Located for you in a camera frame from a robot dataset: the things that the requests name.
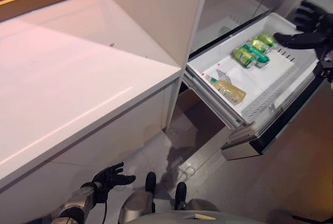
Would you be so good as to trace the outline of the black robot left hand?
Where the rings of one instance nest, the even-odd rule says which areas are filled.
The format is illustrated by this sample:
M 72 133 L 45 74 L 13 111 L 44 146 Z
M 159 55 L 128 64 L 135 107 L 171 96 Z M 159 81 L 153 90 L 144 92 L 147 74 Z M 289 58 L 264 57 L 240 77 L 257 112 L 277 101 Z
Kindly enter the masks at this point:
M 124 162 L 107 167 L 93 177 L 92 183 L 97 186 L 96 203 L 105 203 L 110 190 L 115 186 L 129 185 L 136 180 L 136 176 L 122 173 L 123 166 Z

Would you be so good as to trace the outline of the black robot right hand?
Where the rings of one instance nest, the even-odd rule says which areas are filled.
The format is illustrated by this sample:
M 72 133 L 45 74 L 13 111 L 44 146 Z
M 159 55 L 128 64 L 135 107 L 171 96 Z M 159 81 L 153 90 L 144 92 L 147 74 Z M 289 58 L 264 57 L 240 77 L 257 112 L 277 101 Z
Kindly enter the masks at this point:
M 290 49 L 314 49 L 319 60 L 332 51 L 332 13 L 302 0 L 294 14 L 297 34 L 274 33 L 275 41 Z

